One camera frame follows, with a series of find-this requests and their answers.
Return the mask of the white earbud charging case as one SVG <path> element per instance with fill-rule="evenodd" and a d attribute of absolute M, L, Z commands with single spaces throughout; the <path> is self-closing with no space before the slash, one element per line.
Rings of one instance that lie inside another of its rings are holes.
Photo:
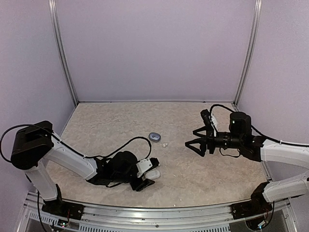
<path fill-rule="evenodd" d="M 151 170 L 145 174 L 145 177 L 150 180 L 158 179 L 161 173 L 158 170 Z"/>

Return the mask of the purple earbud charging case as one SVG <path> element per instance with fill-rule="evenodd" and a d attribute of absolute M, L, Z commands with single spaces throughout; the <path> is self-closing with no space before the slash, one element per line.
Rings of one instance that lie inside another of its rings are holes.
<path fill-rule="evenodd" d="M 153 141 L 153 142 L 160 142 L 161 141 L 161 135 L 156 133 L 156 132 L 151 132 L 148 135 L 149 140 Z"/>

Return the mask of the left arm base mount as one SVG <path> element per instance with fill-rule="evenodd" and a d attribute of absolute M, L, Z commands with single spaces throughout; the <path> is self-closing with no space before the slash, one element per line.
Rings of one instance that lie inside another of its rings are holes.
<path fill-rule="evenodd" d="M 60 187 L 56 184 L 57 197 L 52 201 L 43 201 L 42 210 L 52 215 L 64 217 L 67 219 L 81 220 L 84 205 L 79 203 L 71 203 L 62 199 Z"/>

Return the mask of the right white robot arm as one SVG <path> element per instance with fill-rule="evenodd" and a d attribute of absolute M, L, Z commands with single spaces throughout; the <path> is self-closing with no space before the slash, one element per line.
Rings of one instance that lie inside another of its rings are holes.
<path fill-rule="evenodd" d="M 289 144 L 275 141 L 266 136 L 252 134 L 251 117 L 244 112 L 232 112 L 228 132 L 216 132 L 208 110 L 201 112 L 204 126 L 193 131 L 196 139 L 185 142 L 185 146 L 200 156 L 215 149 L 236 149 L 249 160 L 280 162 L 303 168 L 309 167 L 309 147 L 304 144 Z M 309 173 L 290 177 L 281 181 L 261 183 L 251 194 L 247 211 L 256 215 L 266 203 L 298 197 L 309 192 Z"/>

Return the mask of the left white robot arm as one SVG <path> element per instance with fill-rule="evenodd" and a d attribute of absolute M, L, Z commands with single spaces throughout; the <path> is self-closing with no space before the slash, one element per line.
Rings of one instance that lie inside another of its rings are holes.
<path fill-rule="evenodd" d="M 86 182 L 114 188 L 130 184 L 133 191 L 141 191 L 152 185 L 146 173 L 159 166 L 157 158 L 137 157 L 121 148 L 107 156 L 86 156 L 65 144 L 53 131 L 49 121 L 31 125 L 18 125 L 11 154 L 14 167 L 23 170 L 45 203 L 57 215 L 67 211 L 67 203 L 61 199 L 59 186 L 53 182 L 42 161 L 52 161 L 79 175 Z"/>

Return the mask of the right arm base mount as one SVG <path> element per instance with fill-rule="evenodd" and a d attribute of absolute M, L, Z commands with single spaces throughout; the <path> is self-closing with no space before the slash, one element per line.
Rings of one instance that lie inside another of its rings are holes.
<path fill-rule="evenodd" d="M 261 183 L 253 191 L 248 201 L 232 204 L 233 219 L 247 218 L 271 211 L 273 209 L 272 203 L 267 202 L 263 196 L 264 188 L 269 183 L 269 181 Z"/>

